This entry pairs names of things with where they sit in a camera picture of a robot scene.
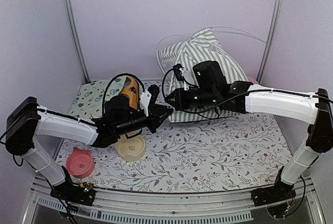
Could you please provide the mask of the cream pet bowl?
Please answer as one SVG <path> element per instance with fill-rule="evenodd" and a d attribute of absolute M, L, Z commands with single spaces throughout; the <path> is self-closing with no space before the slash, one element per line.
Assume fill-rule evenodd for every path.
<path fill-rule="evenodd" d="M 124 161 L 138 161 L 146 152 L 145 140 L 141 135 L 129 139 L 122 135 L 116 143 L 116 151 Z"/>

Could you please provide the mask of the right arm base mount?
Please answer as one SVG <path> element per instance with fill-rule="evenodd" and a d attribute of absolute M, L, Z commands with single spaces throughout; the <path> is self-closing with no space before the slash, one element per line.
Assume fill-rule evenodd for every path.
<path fill-rule="evenodd" d="M 251 191 L 251 199 L 255 206 L 262 206 L 294 198 L 296 192 L 293 185 L 277 182 L 273 186 L 257 188 Z"/>

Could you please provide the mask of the red cat-ear pet bowl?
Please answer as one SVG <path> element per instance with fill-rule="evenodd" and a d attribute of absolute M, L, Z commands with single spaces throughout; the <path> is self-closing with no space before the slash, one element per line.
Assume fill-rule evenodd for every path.
<path fill-rule="evenodd" d="M 90 176 L 93 173 L 94 168 L 95 163 L 90 151 L 74 147 L 66 161 L 66 169 L 68 173 L 83 179 Z"/>

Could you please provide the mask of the pink plate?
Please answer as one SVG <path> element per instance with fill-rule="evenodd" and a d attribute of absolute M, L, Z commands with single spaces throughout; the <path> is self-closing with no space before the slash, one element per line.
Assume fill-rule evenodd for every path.
<path fill-rule="evenodd" d="M 258 81 L 255 78 L 252 78 L 251 76 L 247 76 L 248 81 L 253 83 L 253 84 L 258 84 Z"/>

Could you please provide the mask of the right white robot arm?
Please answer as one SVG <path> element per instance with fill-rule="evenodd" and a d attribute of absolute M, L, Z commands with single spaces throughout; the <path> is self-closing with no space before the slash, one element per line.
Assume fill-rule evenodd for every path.
<path fill-rule="evenodd" d="M 170 69 L 183 87 L 174 89 L 164 100 L 175 110 L 202 115 L 212 110 L 247 114 L 263 113 L 293 119 L 308 125 L 301 146 L 281 169 L 269 190 L 273 201 L 289 193 L 305 170 L 320 154 L 332 149 L 332 100 L 327 91 L 295 92 L 265 87 L 249 81 L 227 83 L 217 61 L 196 64 L 188 72 L 181 64 Z"/>

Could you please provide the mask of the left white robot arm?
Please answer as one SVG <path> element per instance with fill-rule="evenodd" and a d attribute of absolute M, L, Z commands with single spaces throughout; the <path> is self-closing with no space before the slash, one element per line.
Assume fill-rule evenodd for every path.
<path fill-rule="evenodd" d="M 66 200 L 77 196 L 69 173 L 57 164 L 38 143 L 37 136 L 68 139 L 97 148 L 115 144 L 120 136 L 147 128 L 151 133 L 162 125 L 172 109 L 145 100 L 139 110 L 134 110 L 123 96 L 106 103 L 106 112 L 100 118 L 79 119 L 47 109 L 35 97 L 26 98 L 7 118 L 6 131 L 1 143 L 7 151 L 26 160 L 41 173 Z"/>

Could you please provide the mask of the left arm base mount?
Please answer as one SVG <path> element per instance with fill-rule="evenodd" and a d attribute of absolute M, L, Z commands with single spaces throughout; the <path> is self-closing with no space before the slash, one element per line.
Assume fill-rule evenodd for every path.
<path fill-rule="evenodd" d="M 50 195 L 70 203 L 77 203 L 86 206 L 92 206 L 95 200 L 96 191 L 88 189 L 85 186 L 77 186 L 68 181 L 52 186 Z"/>

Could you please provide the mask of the left aluminium frame post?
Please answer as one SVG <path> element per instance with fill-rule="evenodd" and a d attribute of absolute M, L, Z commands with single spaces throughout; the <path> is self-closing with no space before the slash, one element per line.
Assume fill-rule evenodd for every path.
<path fill-rule="evenodd" d="M 65 6 L 65 12 L 66 12 L 66 15 L 67 15 L 69 29 L 70 29 L 71 37 L 72 37 L 72 40 L 73 40 L 74 50 L 75 50 L 75 53 L 76 53 L 78 64 L 80 66 L 81 74 L 82 74 L 82 77 L 84 79 L 84 82 L 89 83 L 91 80 L 90 80 L 90 77 L 89 77 L 89 74 L 88 74 L 88 68 L 86 66 L 86 62 L 85 62 L 84 55 L 83 55 L 83 52 L 82 52 L 78 30 L 76 28 L 73 6 L 72 6 L 72 3 L 71 3 L 71 0 L 63 0 L 63 3 L 64 3 L 64 6 Z"/>

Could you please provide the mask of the front aluminium rail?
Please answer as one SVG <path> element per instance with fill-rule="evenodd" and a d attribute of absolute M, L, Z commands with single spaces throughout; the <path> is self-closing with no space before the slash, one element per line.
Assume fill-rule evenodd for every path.
<path fill-rule="evenodd" d="M 251 189 L 209 193 L 145 193 L 97 189 L 92 206 L 51 197 L 42 177 L 28 195 L 23 223 L 326 223 L 312 180 L 296 198 L 255 206 Z"/>

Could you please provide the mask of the green patterned cushion mat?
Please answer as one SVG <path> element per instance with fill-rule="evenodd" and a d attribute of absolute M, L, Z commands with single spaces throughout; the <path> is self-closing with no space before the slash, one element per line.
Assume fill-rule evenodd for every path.
<path fill-rule="evenodd" d="M 100 118 L 105 88 L 111 79 L 95 81 L 80 87 L 68 114 L 77 118 Z M 116 78 L 107 90 L 105 102 L 118 95 L 125 84 L 126 76 Z"/>

